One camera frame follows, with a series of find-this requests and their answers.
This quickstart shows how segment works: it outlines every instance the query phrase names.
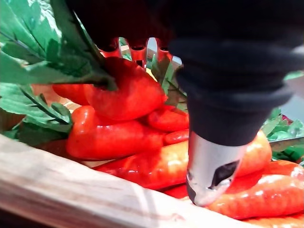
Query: silver metal nozzle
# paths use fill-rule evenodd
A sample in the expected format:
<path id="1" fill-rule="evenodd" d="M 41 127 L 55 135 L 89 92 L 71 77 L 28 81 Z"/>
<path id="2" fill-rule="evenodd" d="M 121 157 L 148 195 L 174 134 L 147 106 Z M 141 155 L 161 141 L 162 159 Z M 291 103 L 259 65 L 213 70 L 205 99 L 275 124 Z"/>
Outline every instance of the silver metal nozzle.
<path id="1" fill-rule="evenodd" d="M 195 205 L 207 206 L 227 190 L 245 151 L 246 146 L 218 145 L 190 133 L 187 190 Z"/>

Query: wooden crate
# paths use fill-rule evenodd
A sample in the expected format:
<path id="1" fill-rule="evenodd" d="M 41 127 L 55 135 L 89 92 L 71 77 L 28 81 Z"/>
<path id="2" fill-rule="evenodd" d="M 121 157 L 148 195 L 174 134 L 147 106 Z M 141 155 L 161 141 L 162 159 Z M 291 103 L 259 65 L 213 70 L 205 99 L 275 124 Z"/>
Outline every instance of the wooden crate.
<path id="1" fill-rule="evenodd" d="M 35 86 L 34 91 L 70 110 L 77 107 L 55 96 L 51 86 Z M 20 116 L 6 114 L 6 118 L 6 127 L 20 121 Z M 37 149 L 0 135 L 0 216 L 4 220 L 20 219 L 7 211 L 56 228 L 256 227 L 92 170 L 104 161 L 73 161 L 64 143 L 54 141 Z"/>

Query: red bell pepper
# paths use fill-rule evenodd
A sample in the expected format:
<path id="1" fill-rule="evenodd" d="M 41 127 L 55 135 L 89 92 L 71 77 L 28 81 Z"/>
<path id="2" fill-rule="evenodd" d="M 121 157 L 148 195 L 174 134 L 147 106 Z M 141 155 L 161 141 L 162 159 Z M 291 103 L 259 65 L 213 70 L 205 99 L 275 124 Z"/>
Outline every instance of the red bell pepper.
<path id="1" fill-rule="evenodd" d="M 207 208 L 234 219 L 274 217 L 304 208 L 304 182 L 284 175 L 262 177 L 252 188 L 223 194 Z"/>
<path id="2" fill-rule="evenodd" d="M 117 57 L 105 59 L 105 68 L 115 78 L 117 91 L 84 85 L 89 104 L 113 120 L 133 120 L 160 107 L 167 99 L 161 85 L 135 62 Z"/>
<path id="3" fill-rule="evenodd" d="M 269 163 L 264 171 L 264 174 L 282 174 L 291 177 L 295 177 L 301 181 L 304 181 L 304 168 L 291 161 L 278 160 Z"/>
<path id="4" fill-rule="evenodd" d="M 117 159 L 163 146 L 164 133 L 135 120 L 107 125 L 90 106 L 76 110 L 72 119 L 66 151 L 82 160 Z"/>
<path id="5" fill-rule="evenodd" d="M 169 133 L 164 137 L 165 145 L 171 145 L 186 141 L 189 139 L 189 129 L 180 130 L 176 132 Z"/>
<path id="6" fill-rule="evenodd" d="M 185 182 L 188 164 L 188 141 L 164 146 L 155 152 L 142 152 L 95 167 L 137 183 L 144 188 L 162 189 Z"/>
<path id="7" fill-rule="evenodd" d="M 54 84 L 52 87 L 55 93 L 61 97 L 67 98 L 76 104 L 89 105 L 83 84 Z"/>
<path id="8" fill-rule="evenodd" d="M 156 129 L 175 132 L 189 128 L 189 115 L 170 105 L 164 105 L 147 116 L 148 124 Z"/>
<path id="9" fill-rule="evenodd" d="M 303 228 L 304 211 L 289 216 L 245 219 L 243 222 L 260 226 L 262 228 Z"/>
<path id="10" fill-rule="evenodd" d="M 272 151 L 268 139 L 259 131 L 255 139 L 248 144 L 246 153 L 237 169 L 235 176 L 245 176 L 262 170 L 271 161 Z"/>

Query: vegetable pile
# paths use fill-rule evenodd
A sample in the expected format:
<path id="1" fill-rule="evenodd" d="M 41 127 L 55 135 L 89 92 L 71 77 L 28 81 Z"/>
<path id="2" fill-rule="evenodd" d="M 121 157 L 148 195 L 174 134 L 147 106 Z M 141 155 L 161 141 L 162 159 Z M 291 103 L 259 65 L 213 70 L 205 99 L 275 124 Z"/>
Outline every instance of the vegetable pile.
<path id="1" fill-rule="evenodd" d="M 113 160 L 96 171 L 186 198 L 187 95 L 171 62 L 148 62 L 154 80 L 130 56 L 104 58 L 65 1 L 41 2 L 0 0 L 0 114 L 18 119 L 1 133 L 36 147 L 64 140 L 77 160 Z M 32 89 L 44 83 L 80 107 L 49 105 Z M 304 144 L 269 144 L 300 136 L 302 122 L 273 110 L 231 186 L 207 208 L 263 227 L 303 227 Z"/>

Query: black rubber sleeve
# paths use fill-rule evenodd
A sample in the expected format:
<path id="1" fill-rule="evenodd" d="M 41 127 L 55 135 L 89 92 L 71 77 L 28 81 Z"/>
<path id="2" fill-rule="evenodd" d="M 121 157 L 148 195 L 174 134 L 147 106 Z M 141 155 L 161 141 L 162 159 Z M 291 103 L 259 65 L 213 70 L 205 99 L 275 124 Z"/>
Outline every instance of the black rubber sleeve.
<path id="1" fill-rule="evenodd" d="M 291 97 L 285 75 L 304 69 L 304 2 L 200 2 L 175 1 L 168 16 L 190 128 L 217 144 L 244 145 Z"/>

